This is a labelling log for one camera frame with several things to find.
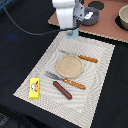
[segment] utensil handle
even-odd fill
[[[81,59],[87,60],[87,61],[94,62],[94,63],[97,63],[98,62],[97,59],[90,58],[90,57],[87,57],[87,56],[79,55],[78,57],[81,58]]]
[[[86,88],[84,85],[76,83],[76,82],[68,80],[68,79],[64,79],[64,82],[67,83],[67,84],[70,84],[72,86],[75,86],[77,88],[80,88],[80,89],[85,89]]]
[[[67,90],[65,90],[57,81],[53,81],[53,85],[69,100],[72,99],[72,95]]]

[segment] yellow package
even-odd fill
[[[30,79],[29,98],[30,99],[38,99],[39,93],[40,93],[40,79],[39,78],[31,78]]]

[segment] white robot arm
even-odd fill
[[[52,0],[61,29],[73,28],[75,0]]]

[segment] fork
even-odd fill
[[[65,82],[65,83],[70,84],[70,85],[72,85],[72,86],[75,86],[75,87],[77,87],[77,88],[86,89],[86,87],[85,87],[84,85],[82,85],[82,84],[76,83],[76,82],[71,81],[71,80],[68,80],[68,79],[66,79],[66,78],[65,78],[65,79],[59,78],[57,75],[55,75],[55,74],[53,74],[53,73],[51,73],[51,72],[49,72],[49,71],[45,71],[44,74],[45,74],[47,77],[51,78],[51,79],[61,80],[61,81]]]

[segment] wooden knife handle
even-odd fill
[[[80,88],[80,89],[86,89],[86,87],[84,85],[76,83],[76,82],[68,80],[68,79],[64,79],[64,82],[67,83],[67,84],[70,84],[72,86],[75,86],[77,88]]]
[[[79,55],[78,57],[81,58],[81,59],[87,60],[87,61],[94,62],[94,63],[97,63],[98,62],[97,59],[90,58],[90,57],[87,57],[87,56]]]

